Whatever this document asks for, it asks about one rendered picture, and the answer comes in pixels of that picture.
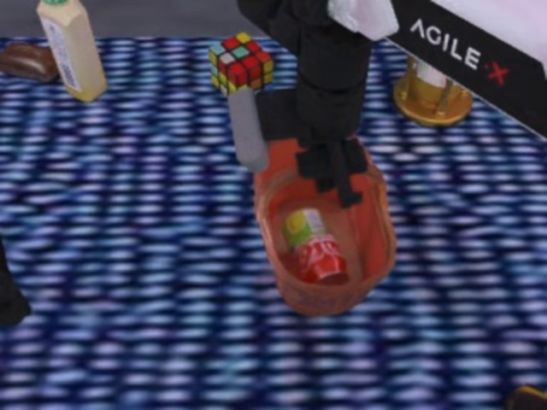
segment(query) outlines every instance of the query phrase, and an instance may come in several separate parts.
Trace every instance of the woven blue fabric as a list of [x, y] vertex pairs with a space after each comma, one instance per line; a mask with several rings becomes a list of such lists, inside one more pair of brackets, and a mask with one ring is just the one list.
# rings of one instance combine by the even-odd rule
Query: woven blue fabric
[[[362, 141], [397, 265], [306, 319], [275, 288], [212, 40], [98, 43], [109, 91], [90, 104], [0, 75], [0, 231], [34, 308], [0, 333], [2, 410], [501, 410], [547, 387], [539, 138], [479, 100], [449, 129], [405, 120], [405, 56], [378, 44]], [[294, 58], [262, 45], [293, 84]]]

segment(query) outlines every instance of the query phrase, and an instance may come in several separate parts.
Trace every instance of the black object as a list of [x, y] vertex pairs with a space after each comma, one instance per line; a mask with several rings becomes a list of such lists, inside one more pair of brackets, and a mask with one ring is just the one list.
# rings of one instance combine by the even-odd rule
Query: black object
[[364, 172], [357, 141], [372, 42], [332, 20], [327, 0], [238, 0], [241, 14], [286, 47], [298, 60], [295, 90], [257, 96], [267, 140], [298, 138], [309, 149], [298, 171], [315, 179], [319, 192], [338, 190], [342, 207], [362, 200], [350, 175]]
[[31, 314], [31, 307], [11, 278], [0, 240], [0, 327], [18, 325]]
[[547, 394], [530, 385], [516, 389], [507, 400], [506, 410], [545, 410]]
[[391, 41], [547, 138], [540, 61], [431, 0], [413, 0], [412, 7], [393, 0], [393, 7], [400, 29]]

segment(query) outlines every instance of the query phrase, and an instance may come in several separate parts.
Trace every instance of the gold base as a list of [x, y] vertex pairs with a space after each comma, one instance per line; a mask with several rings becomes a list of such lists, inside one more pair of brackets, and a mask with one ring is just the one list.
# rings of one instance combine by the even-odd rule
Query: gold base
[[471, 111], [473, 95], [447, 79], [447, 86], [439, 88], [409, 70], [393, 87], [395, 104], [406, 117], [423, 126], [453, 126]]

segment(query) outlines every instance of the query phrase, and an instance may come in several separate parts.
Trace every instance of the gray floor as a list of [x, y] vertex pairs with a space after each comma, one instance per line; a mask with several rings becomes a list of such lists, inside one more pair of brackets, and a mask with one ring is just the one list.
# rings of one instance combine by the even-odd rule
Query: gray floor
[[[240, 31], [262, 35], [236, 0], [81, 0], [96, 37], [211, 37]], [[38, 0], [2, 0], [0, 37], [43, 36]]]

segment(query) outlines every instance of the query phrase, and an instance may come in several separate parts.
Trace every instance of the colorful puzzle cube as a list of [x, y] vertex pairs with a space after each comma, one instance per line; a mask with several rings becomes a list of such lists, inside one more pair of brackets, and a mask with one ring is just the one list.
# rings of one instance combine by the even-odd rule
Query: colorful puzzle cube
[[222, 94], [251, 87], [259, 90], [274, 81], [274, 61], [249, 34], [241, 32], [209, 49], [211, 81]]

